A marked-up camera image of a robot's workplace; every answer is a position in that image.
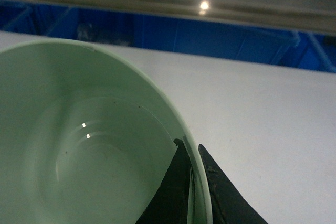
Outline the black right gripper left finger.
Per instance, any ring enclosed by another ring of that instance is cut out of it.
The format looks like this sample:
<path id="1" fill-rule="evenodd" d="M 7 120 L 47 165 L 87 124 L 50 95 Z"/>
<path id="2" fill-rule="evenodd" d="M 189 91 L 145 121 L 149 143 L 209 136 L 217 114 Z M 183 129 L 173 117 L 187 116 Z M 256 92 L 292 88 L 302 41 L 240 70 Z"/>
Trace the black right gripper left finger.
<path id="1" fill-rule="evenodd" d="M 177 150 L 171 163 L 137 223 L 187 223 L 190 158 L 182 140 L 174 143 Z"/>

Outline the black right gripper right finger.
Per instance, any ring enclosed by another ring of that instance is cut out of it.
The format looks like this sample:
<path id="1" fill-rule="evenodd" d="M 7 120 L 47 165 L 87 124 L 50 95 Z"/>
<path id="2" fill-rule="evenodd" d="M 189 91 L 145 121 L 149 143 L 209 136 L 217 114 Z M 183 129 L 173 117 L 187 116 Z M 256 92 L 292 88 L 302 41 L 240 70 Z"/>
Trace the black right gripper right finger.
<path id="1" fill-rule="evenodd" d="M 213 223 L 264 223 L 264 218 L 243 198 L 207 149 L 198 146 L 212 204 Z"/>

